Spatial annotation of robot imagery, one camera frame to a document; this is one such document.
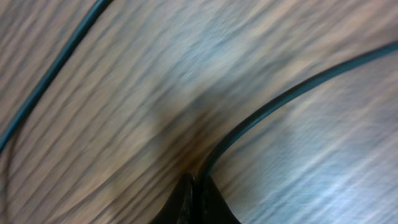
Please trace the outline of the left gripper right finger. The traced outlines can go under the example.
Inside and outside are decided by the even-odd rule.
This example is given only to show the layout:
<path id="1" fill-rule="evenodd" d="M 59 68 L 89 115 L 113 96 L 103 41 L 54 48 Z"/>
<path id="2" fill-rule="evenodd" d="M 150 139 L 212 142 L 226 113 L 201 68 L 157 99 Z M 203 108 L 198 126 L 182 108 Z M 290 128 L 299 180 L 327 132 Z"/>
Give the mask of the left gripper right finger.
<path id="1" fill-rule="evenodd" d="M 201 185 L 199 202 L 203 224 L 241 224 L 210 177 Z"/>

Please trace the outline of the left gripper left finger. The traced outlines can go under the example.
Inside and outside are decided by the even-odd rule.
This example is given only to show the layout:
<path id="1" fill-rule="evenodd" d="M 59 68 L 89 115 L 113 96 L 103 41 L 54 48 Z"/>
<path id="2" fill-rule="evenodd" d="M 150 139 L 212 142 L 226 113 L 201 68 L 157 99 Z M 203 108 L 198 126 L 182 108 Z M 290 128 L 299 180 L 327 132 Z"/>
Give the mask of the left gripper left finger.
<path id="1" fill-rule="evenodd" d="M 192 216 L 192 194 L 193 177 L 185 173 L 150 224 L 189 224 Z"/>

